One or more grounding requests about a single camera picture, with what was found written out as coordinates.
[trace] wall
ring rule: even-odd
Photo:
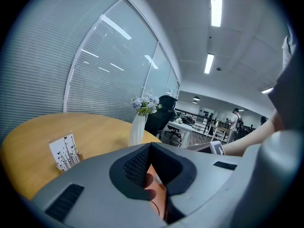
[[[196,115],[198,115],[199,111],[200,111],[200,106],[198,104],[189,103],[189,102],[180,101],[180,100],[176,102],[175,108],[186,111],[186,112],[190,112],[190,113],[193,113]]]
[[[130,0],[131,3],[141,12],[143,17],[158,37],[173,69],[179,83],[182,82],[182,75],[179,62],[173,49],[173,45],[168,35],[166,34],[162,22],[159,20],[154,10],[151,8],[147,0]]]
[[[193,101],[193,97],[198,96],[200,98],[200,100],[198,101],[198,104],[194,104],[192,103]],[[188,111],[189,109],[192,110],[191,113],[194,113],[197,111],[197,108],[199,108],[199,111],[202,110],[204,111],[204,108],[208,108],[210,110],[214,110],[214,116],[213,119],[218,118],[221,121],[225,121],[226,118],[231,119],[231,117],[233,116],[232,111],[234,110],[234,108],[239,108],[240,110],[242,109],[240,106],[235,105],[235,104],[231,104],[231,103],[227,103],[227,102],[223,102],[220,101],[218,99],[214,99],[214,98],[210,98],[210,97],[206,97],[206,96],[202,96],[202,95],[194,95],[194,94],[190,94],[187,92],[183,92],[180,91],[179,97],[178,97],[178,102],[176,103],[177,106],[176,107],[178,109],[184,110],[184,111]],[[251,124],[253,124],[254,128],[257,128],[261,123],[261,115],[254,113],[252,111],[242,111],[239,112],[242,120],[244,122],[245,126],[250,126]]]
[[[275,109],[267,95],[249,87],[240,78],[225,78],[225,75],[222,74],[217,80],[214,80],[204,73],[196,72],[196,74],[189,75],[192,77],[183,80],[181,91],[229,102],[268,118]]]
[[[254,128],[258,128],[261,125],[261,115],[250,111],[241,112],[241,117],[244,122],[244,126],[253,125]]]

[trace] window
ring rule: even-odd
[[[158,44],[145,86],[145,92],[160,97],[165,95],[171,71],[171,64],[162,47]]]
[[[2,51],[0,142],[19,124],[60,113],[80,44],[118,0],[32,0]]]
[[[157,39],[122,0],[94,29],[77,60],[67,111],[102,114],[131,122],[131,99],[141,96]]]
[[[177,82],[177,77],[172,68],[170,77],[169,77],[169,81],[168,81],[168,85],[167,85],[167,89],[166,89],[166,95],[170,95],[170,96],[176,98],[179,87],[180,87],[180,85]]]

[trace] vent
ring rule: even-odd
[[[83,190],[84,187],[82,186],[76,184],[69,185],[46,210],[46,214],[62,222],[76,203]]]

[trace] ceiling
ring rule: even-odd
[[[210,25],[210,0],[147,1],[172,41],[184,78],[203,75],[212,53],[209,77],[235,78],[259,91],[275,84],[287,26],[265,0],[223,0],[221,27]]]

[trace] card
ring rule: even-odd
[[[49,142],[50,150],[60,170],[67,171],[80,162],[73,134]]]
[[[66,145],[66,149],[68,152],[69,157],[74,165],[80,162],[78,151],[74,142],[73,134],[69,134],[68,136],[64,137],[64,142]]]

